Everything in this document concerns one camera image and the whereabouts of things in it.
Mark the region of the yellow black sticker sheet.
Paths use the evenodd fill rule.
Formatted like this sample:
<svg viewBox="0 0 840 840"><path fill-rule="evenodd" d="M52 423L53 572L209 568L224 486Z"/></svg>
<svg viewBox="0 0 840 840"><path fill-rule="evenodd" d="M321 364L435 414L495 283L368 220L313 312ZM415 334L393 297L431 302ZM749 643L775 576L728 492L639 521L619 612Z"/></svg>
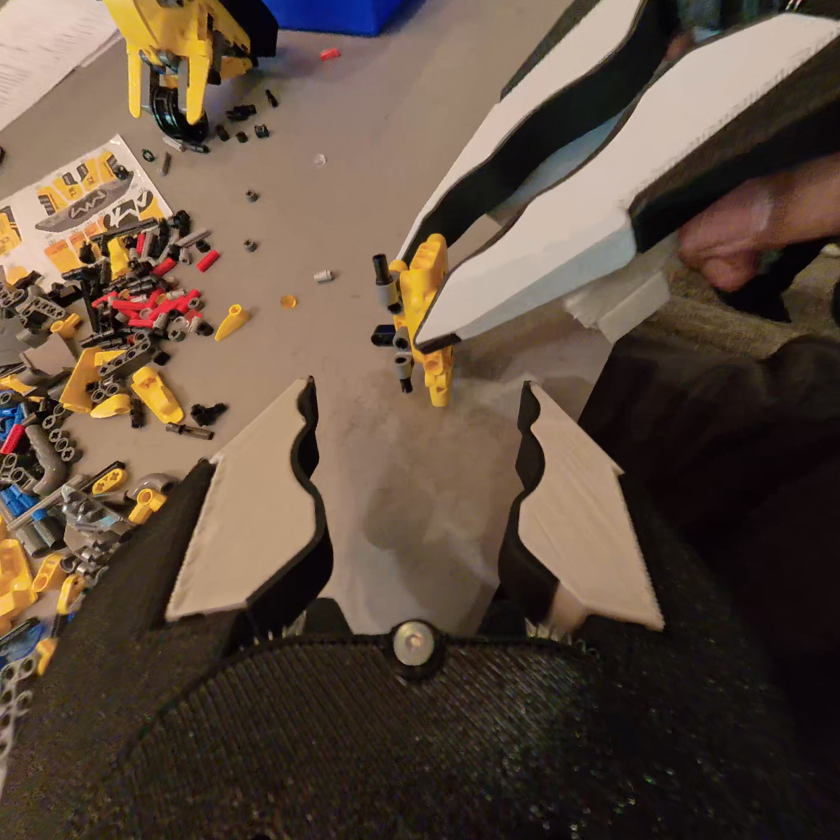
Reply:
<svg viewBox="0 0 840 840"><path fill-rule="evenodd" d="M1 200L2 279L35 271L43 288L82 266L95 235L172 213L119 136Z"/></svg>

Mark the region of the white printed paper sheet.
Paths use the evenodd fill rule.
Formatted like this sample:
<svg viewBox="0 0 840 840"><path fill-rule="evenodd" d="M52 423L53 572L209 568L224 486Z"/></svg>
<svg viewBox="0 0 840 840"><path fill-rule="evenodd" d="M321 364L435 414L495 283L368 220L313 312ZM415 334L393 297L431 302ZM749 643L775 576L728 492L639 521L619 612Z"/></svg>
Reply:
<svg viewBox="0 0 840 840"><path fill-rule="evenodd" d="M84 65L116 31L104 2L2 2L1 128Z"/></svg>

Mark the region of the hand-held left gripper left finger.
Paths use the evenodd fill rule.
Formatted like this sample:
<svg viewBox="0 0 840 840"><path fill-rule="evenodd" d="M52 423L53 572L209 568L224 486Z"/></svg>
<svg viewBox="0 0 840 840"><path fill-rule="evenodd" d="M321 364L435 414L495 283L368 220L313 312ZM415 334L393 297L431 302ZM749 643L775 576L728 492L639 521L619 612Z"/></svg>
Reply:
<svg viewBox="0 0 840 840"><path fill-rule="evenodd" d="M313 377L296 379L209 461L203 499L165 620L228 614L247 634L279 634L329 582Z"/></svg>

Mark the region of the yellow curved toy piece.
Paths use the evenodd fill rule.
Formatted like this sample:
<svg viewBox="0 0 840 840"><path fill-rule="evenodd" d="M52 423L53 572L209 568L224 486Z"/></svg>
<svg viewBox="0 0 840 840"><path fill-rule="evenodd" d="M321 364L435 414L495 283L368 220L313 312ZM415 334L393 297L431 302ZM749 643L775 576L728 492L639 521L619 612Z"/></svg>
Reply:
<svg viewBox="0 0 840 840"><path fill-rule="evenodd" d="M219 323L217 330L213 336L216 342L226 340L233 333L242 329L250 320L249 311L239 304L234 304L227 310L227 315Z"/></svg>

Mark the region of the yellow toy construction model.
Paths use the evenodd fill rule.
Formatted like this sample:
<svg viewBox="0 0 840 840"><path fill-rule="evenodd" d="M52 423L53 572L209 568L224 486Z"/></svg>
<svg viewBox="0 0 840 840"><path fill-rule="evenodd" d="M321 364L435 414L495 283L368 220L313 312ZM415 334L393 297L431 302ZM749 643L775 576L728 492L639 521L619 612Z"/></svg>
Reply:
<svg viewBox="0 0 840 840"><path fill-rule="evenodd" d="M165 138L207 152L207 89L277 53L278 22L261 1L105 1L124 39L128 107Z"/></svg>

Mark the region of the blue plastic storage bin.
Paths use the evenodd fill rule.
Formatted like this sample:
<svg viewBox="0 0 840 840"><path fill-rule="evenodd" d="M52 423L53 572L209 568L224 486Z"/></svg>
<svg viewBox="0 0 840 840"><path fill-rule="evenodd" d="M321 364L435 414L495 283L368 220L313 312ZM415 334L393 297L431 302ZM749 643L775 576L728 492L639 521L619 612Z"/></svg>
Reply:
<svg viewBox="0 0 840 840"><path fill-rule="evenodd" d="M377 37L422 1L265 1L278 26L295 32Z"/></svg>

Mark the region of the person's right hand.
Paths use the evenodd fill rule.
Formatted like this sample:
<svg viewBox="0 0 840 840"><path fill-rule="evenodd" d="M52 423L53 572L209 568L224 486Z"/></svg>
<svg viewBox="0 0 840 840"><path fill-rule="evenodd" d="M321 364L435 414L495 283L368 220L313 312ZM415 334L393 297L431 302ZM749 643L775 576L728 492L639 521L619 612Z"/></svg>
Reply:
<svg viewBox="0 0 840 840"><path fill-rule="evenodd" d="M839 154L749 180L685 224L678 256L714 288L736 291L756 277L764 251L838 240Z"/></svg>

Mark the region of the person's dark clothed legs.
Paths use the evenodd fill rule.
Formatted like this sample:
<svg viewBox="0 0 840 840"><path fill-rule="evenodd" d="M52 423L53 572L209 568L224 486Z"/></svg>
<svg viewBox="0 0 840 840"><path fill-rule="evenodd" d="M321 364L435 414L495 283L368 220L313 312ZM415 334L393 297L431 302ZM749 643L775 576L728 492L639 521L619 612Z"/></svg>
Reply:
<svg viewBox="0 0 840 840"><path fill-rule="evenodd" d="M756 360L627 336L581 425L730 594L790 710L815 830L838 838L838 342Z"/></svg>

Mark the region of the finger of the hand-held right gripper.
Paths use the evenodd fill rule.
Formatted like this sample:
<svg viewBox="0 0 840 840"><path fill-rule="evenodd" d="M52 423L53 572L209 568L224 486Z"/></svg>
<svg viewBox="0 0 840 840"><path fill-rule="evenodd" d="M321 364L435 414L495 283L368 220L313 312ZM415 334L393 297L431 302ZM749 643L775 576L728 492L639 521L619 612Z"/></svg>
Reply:
<svg viewBox="0 0 840 840"><path fill-rule="evenodd" d="M838 32L838 12L779 12L662 60L617 117L559 151L558 182L450 270L416 347L474 338L627 266L634 198L806 61L838 59Z"/></svg>
<svg viewBox="0 0 840 840"><path fill-rule="evenodd" d="M652 80L680 25L677 2L572 2L504 88L415 218L398 254L456 242L551 155L617 117Z"/></svg>

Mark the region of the yellow toy beam assembly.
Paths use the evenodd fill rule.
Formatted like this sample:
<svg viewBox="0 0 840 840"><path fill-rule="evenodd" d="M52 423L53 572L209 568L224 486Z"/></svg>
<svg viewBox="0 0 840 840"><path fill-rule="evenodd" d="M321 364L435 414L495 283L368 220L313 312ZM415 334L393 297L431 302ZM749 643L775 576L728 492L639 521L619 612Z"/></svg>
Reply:
<svg viewBox="0 0 840 840"><path fill-rule="evenodd" d="M448 273L445 238L430 235L408 264L398 259L388 262L383 254L374 255L372 262L375 288L392 316L391 324L375 328L373 345L392 352L392 368L402 392L413 391L413 373L418 366L432 405L446 407L453 388L454 352L451 348L426 352L415 345L421 321Z"/></svg>

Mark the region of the pile of mixed toy pieces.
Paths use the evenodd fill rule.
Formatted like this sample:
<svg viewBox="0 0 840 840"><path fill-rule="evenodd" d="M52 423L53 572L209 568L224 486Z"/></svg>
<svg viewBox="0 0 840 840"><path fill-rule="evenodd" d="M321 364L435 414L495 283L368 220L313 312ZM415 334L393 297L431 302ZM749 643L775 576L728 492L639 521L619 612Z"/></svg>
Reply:
<svg viewBox="0 0 840 840"><path fill-rule="evenodd" d="M190 425L160 369L171 358L163 342L214 334L201 291L172 276L194 245L216 257L203 237L181 211L95 235L82 266L48 290L35 271L2 279L3 773L33 702L28 683L117 548L177 482L149 474L129 489L121 460L82 474L67 423L127 417L138 429L151 413L164 426Z"/></svg>

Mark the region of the scattered small black toy pins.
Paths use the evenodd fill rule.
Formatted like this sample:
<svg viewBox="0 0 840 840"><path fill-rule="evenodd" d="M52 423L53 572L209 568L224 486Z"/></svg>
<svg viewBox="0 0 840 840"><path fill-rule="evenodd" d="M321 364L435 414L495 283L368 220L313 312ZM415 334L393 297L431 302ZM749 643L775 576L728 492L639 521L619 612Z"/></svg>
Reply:
<svg viewBox="0 0 840 840"><path fill-rule="evenodd" d="M280 100L275 92L266 88L265 95L269 108L278 109ZM187 122L179 122L179 119L184 115L177 108L175 89L162 87L154 94L151 113L162 132L163 141L171 147L178 151L209 154L207 138L210 134L223 143L230 141L232 136L241 144L248 142L250 134L240 129L234 135L231 135L228 131L228 124L239 126L251 118L255 118L257 116L257 106L253 102L242 102L225 110L225 122L215 123L211 126L209 122L200 121L191 125ZM260 122L255 124L253 134L258 140L266 140L270 136L270 130L266 123ZM248 204L253 204L259 200L260 196L256 190L249 188L246 191L245 198Z"/></svg>

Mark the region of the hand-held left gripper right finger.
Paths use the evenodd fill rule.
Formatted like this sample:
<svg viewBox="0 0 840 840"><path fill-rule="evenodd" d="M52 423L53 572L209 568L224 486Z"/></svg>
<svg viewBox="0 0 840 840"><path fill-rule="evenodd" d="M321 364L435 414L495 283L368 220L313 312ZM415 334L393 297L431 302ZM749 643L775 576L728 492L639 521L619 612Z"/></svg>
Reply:
<svg viewBox="0 0 840 840"><path fill-rule="evenodd" d="M498 555L501 588L552 633L591 617L662 632L622 468L535 381L522 385L517 426L521 488Z"/></svg>

